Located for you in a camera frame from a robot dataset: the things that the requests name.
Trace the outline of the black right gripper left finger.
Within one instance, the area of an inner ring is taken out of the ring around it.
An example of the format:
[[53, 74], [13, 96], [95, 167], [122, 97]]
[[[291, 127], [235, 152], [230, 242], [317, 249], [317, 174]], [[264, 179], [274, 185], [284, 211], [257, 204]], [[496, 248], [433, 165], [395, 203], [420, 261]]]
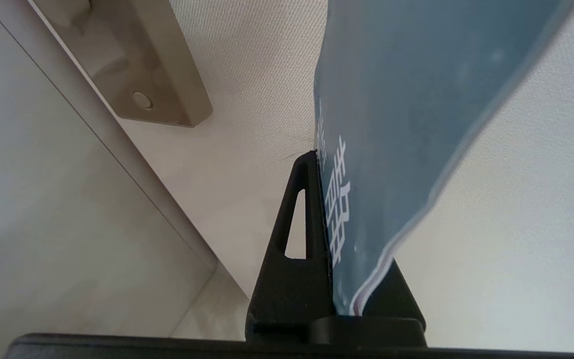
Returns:
[[[305, 195], [305, 258], [286, 255], [297, 195]], [[293, 164], [247, 311], [248, 342], [308, 342], [311, 325], [333, 316], [331, 269], [315, 151]]]

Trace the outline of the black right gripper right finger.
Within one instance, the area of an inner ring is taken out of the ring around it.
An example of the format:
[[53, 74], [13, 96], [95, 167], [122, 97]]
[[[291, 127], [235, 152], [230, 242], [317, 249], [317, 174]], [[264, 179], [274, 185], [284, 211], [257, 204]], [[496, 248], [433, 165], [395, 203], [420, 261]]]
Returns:
[[349, 346], [425, 346], [426, 321], [396, 261], [359, 317], [345, 317], [340, 341]]

